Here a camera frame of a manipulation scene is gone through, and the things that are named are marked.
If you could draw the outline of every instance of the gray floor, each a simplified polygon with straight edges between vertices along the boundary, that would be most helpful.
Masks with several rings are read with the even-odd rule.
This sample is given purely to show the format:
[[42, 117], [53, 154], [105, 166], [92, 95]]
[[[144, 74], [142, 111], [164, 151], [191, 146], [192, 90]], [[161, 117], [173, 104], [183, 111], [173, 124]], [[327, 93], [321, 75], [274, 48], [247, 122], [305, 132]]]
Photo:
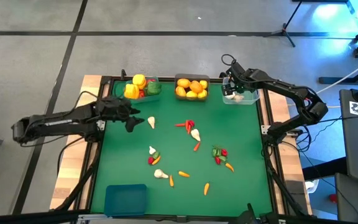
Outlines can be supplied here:
[[[0, 0], [0, 30], [72, 30], [80, 0]], [[352, 15], [345, 4], [304, 3], [294, 17], [292, 32], [358, 32], [358, 3]], [[89, 0], [80, 30], [180, 30], [268, 32], [280, 28], [296, 4], [286, 1], [150, 1]], [[10, 212], [30, 153], [11, 139], [10, 126], [18, 119], [45, 111], [70, 37], [0, 36], [0, 215]], [[220, 56], [233, 54], [244, 67], [265, 70], [270, 76], [320, 90], [320, 76], [342, 77], [358, 67], [352, 56], [357, 44], [349, 39], [284, 37], [82, 37], [76, 38], [55, 111], [69, 110], [83, 75], [172, 77], [199, 73], [217, 77], [227, 69]], [[337, 106], [341, 88], [321, 97]], [[337, 118], [331, 109], [327, 118]], [[325, 124], [311, 128], [316, 134]], [[328, 161], [344, 155], [338, 121], [312, 144], [308, 156]], [[24, 212], [48, 210], [56, 178], [57, 154], [65, 140], [43, 147], [24, 206]]]

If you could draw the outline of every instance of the tripod stand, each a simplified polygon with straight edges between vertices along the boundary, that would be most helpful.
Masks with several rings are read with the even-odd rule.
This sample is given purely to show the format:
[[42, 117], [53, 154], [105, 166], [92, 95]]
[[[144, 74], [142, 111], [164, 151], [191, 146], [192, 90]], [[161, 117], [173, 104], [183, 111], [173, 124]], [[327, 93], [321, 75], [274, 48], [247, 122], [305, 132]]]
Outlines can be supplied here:
[[269, 35], [266, 35], [266, 36], [264, 36], [264, 37], [271, 37], [271, 36], [276, 36], [276, 34], [281, 34], [281, 36], [287, 37], [287, 39], [291, 42], [292, 47], [295, 47], [294, 42], [292, 41], [290, 35], [289, 35], [288, 32], [287, 32], [287, 27], [288, 27], [288, 25], [290, 24], [290, 22], [291, 22], [293, 16], [295, 15], [295, 13], [297, 12], [297, 10], [299, 9], [299, 6], [301, 6], [301, 4], [302, 4], [302, 1], [300, 1], [300, 2], [298, 3], [297, 7], [296, 7], [295, 10], [293, 11], [293, 13], [292, 13], [290, 19], [288, 20], [288, 22], [283, 24], [283, 28], [282, 28], [282, 29], [277, 30], [277, 31], [274, 31], [274, 32], [271, 32]]

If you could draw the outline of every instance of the wooden table frame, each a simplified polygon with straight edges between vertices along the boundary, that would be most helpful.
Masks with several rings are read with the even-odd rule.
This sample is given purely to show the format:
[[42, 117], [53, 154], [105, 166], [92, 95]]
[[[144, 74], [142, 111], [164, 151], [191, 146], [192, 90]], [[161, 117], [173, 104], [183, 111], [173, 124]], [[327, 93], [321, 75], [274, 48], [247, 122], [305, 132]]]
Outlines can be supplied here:
[[[102, 77], [101, 75], [85, 75], [81, 86], [81, 91], [89, 91], [98, 96], [107, 96], [111, 91], [109, 90], [109, 80], [109, 77]], [[288, 107], [283, 106], [287, 104], [284, 96], [271, 91], [263, 90], [259, 90], [259, 93], [260, 100], [258, 101], [258, 104], [260, 104], [261, 109], [259, 113], [263, 115], [263, 123], [265, 125], [270, 124], [272, 121], [286, 121], [290, 119]], [[79, 100], [77, 106], [91, 103], [94, 100], [95, 98], [93, 96], [84, 94]], [[69, 136], [67, 143], [70, 143], [77, 138], [77, 135]], [[284, 141], [294, 145], [296, 144], [295, 139], [291, 137], [286, 137]], [[93, 160], [97, 147], [98, 143], [87, 144], [87, 142], [82, 140], [66, 148], [65, 152], [63, 153], [60, 172], [57, 177], [55, 190], [53, 191], [52, 201], [50, 203], [51, 209], [58, 207], [74, 189], [81, 175], [85, 173], [86, 169], [89, 167], [91, 161]], [[286, 144], [279, 144], [278, 148], [276, 148], [276, 151], [279, 151], [279, 153], [274, 153], [274, 148], [271, 150], [273, 150], [273, 154], [271, 156], [273, 165], [277, 169], [277, 163], [275, 161], [279, 161], [278, 167], [281, 167], [281, 169], [278, 169], [277, 172], [279, 175], [283, 175], [284, 180], [295, 180], [303, 183], [305, 182], [299, 160], [299, 153], [297, 150]], [[90, 182], [94, 181], [94, 179], [95, 175], [92, 175], [92, 177], [89, 178], [80, 193], [80, 197], [75, 200], [70, 209], [84, 209], [89, 207], [87, 204], [87, 198], [90, 197], [90, 194], [93, 191], [93, 189], [91, 189], [92, 185], [90, 185]], [[273, 207], [280, 214], [288, 213], [288, 205], [282, 199], [280, 189], [276, 183], [274, 183], [274, 192], [276, 206], [273, 205]], [[311, 214], [310, 202], [306, 190], [305, 195], [306, 203], [308, 206], [308, 213]]]

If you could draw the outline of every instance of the green mat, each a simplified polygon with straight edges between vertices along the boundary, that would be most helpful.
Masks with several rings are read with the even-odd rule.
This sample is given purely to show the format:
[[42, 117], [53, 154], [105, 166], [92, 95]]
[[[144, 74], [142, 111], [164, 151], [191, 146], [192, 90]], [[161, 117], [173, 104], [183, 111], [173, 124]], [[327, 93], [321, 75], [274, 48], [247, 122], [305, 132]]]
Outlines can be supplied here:
[[[117, 84], [116, 94], [122, 93], [123, 84]], [[136, 116], [155, 117], [155, 129], [145, 121], [127, 133], [122, 123], [107, 123], [91, 212], [103, 213], [106, 187], [119, 184], [147, 186], [149, 215], [236, 217], [247, 210], [247, 203], [256, 215], [271, 212], [256, 105], [225, 105], [218, 84], [210, 85], [205, 102], [179, 101], [173, 92], [173, 83], [163, 83], [159, 101], [134, 105], [141, 110]], [[174, 126], [186, 119], [200, 131], [197, 152], [196, 140]], [[224, 163], [215, 163], [211, 154], [215, 144], [227, 149], [234, 173]], [[161, 153], [155, 166], [147, 163], [149, 146]], [[171, 174], [175, 187], [168, 179], [156, 179], [155, 169]], [[179, 170], [191, 176], [181, 177]], [[210, 188], [204, 196], [207, 182]]]

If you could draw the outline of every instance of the yellow bell pepper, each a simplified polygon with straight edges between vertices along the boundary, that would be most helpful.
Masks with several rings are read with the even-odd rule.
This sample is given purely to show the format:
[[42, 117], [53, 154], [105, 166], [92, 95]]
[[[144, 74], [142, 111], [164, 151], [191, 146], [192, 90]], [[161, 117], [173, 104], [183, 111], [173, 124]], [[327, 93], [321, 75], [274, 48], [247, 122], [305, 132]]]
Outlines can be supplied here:
[[147, 84], [146, 77], [143, 74], [136, 74], [132, 78], [132, 83], [134, 85], [137, 85], [139, 87], [139, 89], [143, 90]]
[[138, 99], [139, 98], [139, 87], [134, 84], [126, 84], [124, 91], [125, 98]]

